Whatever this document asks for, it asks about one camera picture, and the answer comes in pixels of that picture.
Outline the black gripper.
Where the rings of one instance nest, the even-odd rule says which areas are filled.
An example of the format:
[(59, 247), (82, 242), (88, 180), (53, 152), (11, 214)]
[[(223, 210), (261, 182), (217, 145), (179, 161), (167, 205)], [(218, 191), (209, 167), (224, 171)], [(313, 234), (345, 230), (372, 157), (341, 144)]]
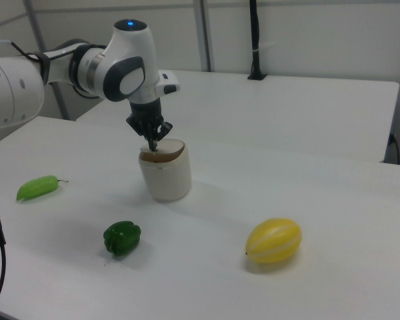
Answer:
[(161, 114), (160, 98), (149, 103), (130, 102), (130, 107), (131, 115), (126, 119), (127, 124), (145, 138), (151, 151), (155, 151), (157, 143), (173, 128)]

